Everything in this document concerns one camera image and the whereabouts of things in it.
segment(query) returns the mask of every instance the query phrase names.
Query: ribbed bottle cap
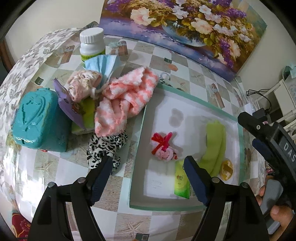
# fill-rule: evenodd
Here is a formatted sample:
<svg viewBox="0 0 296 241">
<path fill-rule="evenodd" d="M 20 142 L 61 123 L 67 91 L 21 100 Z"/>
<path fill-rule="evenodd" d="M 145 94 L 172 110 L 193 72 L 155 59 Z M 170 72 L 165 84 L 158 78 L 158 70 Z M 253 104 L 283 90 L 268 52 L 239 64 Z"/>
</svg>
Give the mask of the ribbed bottle cap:
<svg viewBox="0 0 296 241">
<path fill-rule="evenodd" d="M 80 33 L 80 42 L 91 44 L 104 38 L 104 30 L 102 28 L 88 28 Z"/>
</svg>

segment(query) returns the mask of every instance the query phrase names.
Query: purple packaging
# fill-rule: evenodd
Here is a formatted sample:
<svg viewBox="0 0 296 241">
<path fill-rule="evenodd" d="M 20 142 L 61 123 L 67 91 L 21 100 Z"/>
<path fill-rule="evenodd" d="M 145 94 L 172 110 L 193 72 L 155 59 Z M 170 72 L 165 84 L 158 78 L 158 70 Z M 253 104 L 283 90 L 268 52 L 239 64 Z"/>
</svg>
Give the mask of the purple packaging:
<svg viewBox="0 0 296 241">
<path fill-rule="evenodd" d="M 54 89 L 58 94 L 58 103 L 62 111 L 80 128 L 86 130 L 79 104 L 74 103 L 71 100 L 69 92 L 60 84 L 57 79 L 54 79 Z"/>
</svg>

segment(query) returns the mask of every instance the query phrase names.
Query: screw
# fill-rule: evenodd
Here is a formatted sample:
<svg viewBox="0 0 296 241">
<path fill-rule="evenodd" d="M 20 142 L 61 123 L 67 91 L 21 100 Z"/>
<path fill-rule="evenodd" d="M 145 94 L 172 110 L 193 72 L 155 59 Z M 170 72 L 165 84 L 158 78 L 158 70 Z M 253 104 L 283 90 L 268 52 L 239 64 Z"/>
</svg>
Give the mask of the screw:
<svg viewBox="0 0 296 241">
<path fill-rule="evenodd" d="M 47 186 L 48 186 L 49 188 L 52 188 L 54 185 L 55 185 L 54 182 L 49 182 L 49 183 L 47 184 Z"/>
<path fill-rule="evenodd" d="M 217 178 L 217 177 L 213 177 L 213 178 L 212 178 L 212 182 L 213 182 L 213 183 L 219 183 L 219 182 L 220 182 L 220 179 Z"/>
<path fill-rule="evenodd" d="M 243 188 L 248 188 L 248 187 L 249 187 L 249 184 L 247 184 L 247 183 L 242 183 L 242 187 L 243 187 Z"/>
<path fill-rule="evenodd" d="M 77 182 L 78 183 L 84 183 L 85 180 L 86 180 L 85 177 L 80 177 L 80 178 L 77 179 Z"/>
</svg>

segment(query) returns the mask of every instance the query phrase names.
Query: teal box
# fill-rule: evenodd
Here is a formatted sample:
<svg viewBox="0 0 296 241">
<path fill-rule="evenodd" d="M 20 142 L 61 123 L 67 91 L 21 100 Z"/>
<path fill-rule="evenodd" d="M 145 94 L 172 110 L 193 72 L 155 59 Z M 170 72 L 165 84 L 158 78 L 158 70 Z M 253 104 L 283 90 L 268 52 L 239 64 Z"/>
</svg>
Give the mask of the teal box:
<svg viewBox="0 0 296 241">
<path fill-rule="evenodd" d="M 22 146 L 65 152 L 70 129 L 71 120 L 59 107 L 57 93 L 40 88 L 21 99 L 12 134 Z"/>
</svg>

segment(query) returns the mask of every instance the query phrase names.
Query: hand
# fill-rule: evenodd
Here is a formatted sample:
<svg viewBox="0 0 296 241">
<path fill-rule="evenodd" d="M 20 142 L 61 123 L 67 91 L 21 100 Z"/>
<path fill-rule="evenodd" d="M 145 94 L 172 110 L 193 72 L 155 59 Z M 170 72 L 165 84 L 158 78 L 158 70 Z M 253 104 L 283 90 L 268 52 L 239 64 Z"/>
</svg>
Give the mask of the hand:
<svg viewBox="0 0 296 241">
<path fill-rule="evenodd" d="M 272 176 L 267 176 L 265 180 L 265 184 L 269 179 L 272 179 Z M 262 203 L 262 197 L 265 192 L 265 185 L 260 188 L 259 195 L 256 196 L 257 202 L 259 206 Z M 270 216 L 273 220 L 278 221 L 281 225 L 280 227 L 274 232 L 273 235 L 271 235 L 270 241 L 276 241 L 278 238 L 282 235 L 282 233 L 285 231 L 289 223 L 291 222 L 293 218 L 293 211 L 288 206 L 277 206 L 274 205 L 270 211 Z"/>
</svg>

